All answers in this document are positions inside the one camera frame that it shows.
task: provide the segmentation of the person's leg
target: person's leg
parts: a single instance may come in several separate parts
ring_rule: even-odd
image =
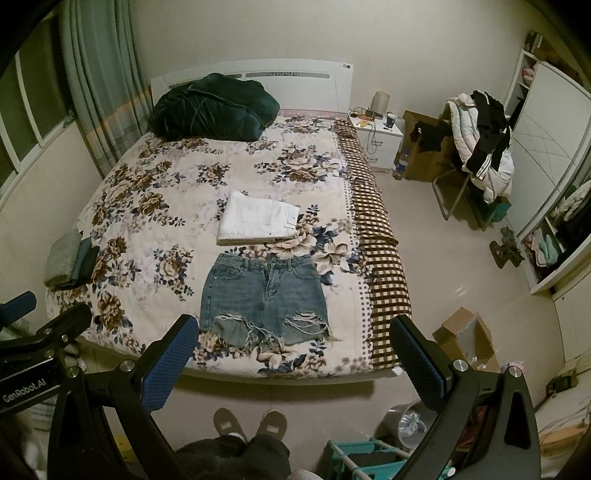
[[[290,451],[282,442],[286,431],[285,415],[271,410],[261,420],[256,436],[240,459],[256,466],[261,478],[285,480],[291,473]]]
[[[220,408],[213,423],[218,438],[191,442],[176,451],[178,461],[194,476],[219,471],[220,459],[238,457],[246,448],[246,437],[232,412]]]
[[[285,480],[291,473],[289,449],[282,441],[266,434],[256,435],[240,459],[257,466],[265,480]]]

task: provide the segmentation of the gray slipper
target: gray slipper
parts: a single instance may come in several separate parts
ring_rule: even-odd
[[[234,414],[227,408],[220,408],[215,414],[213,414],[213,424],[220,436],[237,433],[245,442],[247,441],[246,435],[238,423],[238,419],[236,419]]]
[[[285,415],[277,410],[270,410],[265,413],[265,416],[261,420],[259,429],[256,431],[257,435],[268,435],[276,438],[277,440],[283,440],[287,431],[287,418]]]

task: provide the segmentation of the curtain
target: curtain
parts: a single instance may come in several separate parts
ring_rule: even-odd
[[[61,5],[61,47],[74,107],[104,176],[146,133],[152,106],[130,9],[129,0]]]

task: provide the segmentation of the mug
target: mug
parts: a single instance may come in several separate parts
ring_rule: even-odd
[[[392,112],[388,112],[386,114],[386,128],[392,128],[394,126],[394,121],[396,120],[396,115]]]

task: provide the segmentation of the black jacket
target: black jacket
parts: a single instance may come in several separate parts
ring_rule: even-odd
[[[511,129],[505,118],[505,109],[499,100],[478,90],[472,92],[472,99],[478,110],[478,131],[480,138],[466,167],[483,180],[489,167],[499,169],[501,156],[509,148]]]

